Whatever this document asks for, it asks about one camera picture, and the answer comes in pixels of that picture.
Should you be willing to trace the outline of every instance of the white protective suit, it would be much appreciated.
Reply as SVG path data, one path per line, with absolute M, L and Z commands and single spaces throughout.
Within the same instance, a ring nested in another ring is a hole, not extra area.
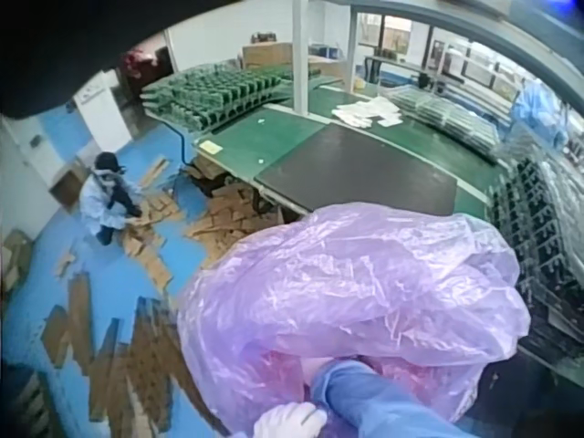
M 132 201 L 138 203 L 140 188 L 118 175 L 118 182 L 126 190 Z M 104 184 L 95 171 L 91 173 L 81 188 L 79 204 L 83 224 L 96 235 L 102 226 L 121 230 L 126 226 L 126 209 L 114 203 L 108 209 L 112 187 Z

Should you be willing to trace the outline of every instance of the cardboard box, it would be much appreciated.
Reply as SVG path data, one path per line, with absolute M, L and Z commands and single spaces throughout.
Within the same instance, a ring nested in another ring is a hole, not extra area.
M 243 47 L 246 68 L 292 64 L 292 43 L 257 43 Z
M 22 231 L 14 229 L 6 237 L 3 247 L 4 253 L 10 254 L 10 263 L 2 273 L 3 287 L 5 292 L 10 292 L 14 287 L 22 284 L 28 275 L 33 243 Z
M 327 57 L 308 56 L 310 68 L 320 69 L 321 76 L 332 76 L 333 78 L 345 78 L 347 63 L 339 59 L 329 59 Z

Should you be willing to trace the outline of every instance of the person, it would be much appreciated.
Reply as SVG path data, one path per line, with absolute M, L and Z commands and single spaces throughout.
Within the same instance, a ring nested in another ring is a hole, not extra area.
M 115 230 L 122 230 L 142 214 L 135 203 L 140 189 L 127 181 L 124 173 L 115 154 L 102 152 L 81 188 L 83 222 L 102 245 L 109 245 Z
M 355 427 L 359 438 L 473 437 L 363 362 L 329 361 L 311 381 L 313 403 L 280 405 L 264 413 L 255 423 L 254 438 L 316 437 L 327 423 L 330 411 Z
M 527 82 L 509 115 L 514 123 L 525 123 L 552 150 L 561 151 L 568 143 L 568 106 L 540 80 Z

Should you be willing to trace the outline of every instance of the purple plastic bag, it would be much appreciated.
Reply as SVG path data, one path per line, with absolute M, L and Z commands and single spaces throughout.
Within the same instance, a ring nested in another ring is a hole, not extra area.
M 495 228 L 368 203 L 253 234 L 199 271 L 179 310 L 182 352 L 232 432 L 305 398 L 300 358 L 362 355 L 444 418 L 528 332 L 519 266 Z M 340 433 L 338 436 L 349 436 Z

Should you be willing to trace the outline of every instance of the gloved hand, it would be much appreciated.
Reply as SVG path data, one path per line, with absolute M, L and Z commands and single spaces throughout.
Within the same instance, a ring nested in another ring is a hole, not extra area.
M 314 438 L 327 413 L 312 403 L 289 403 L 264 413 L 254 425 L 254 438 Z

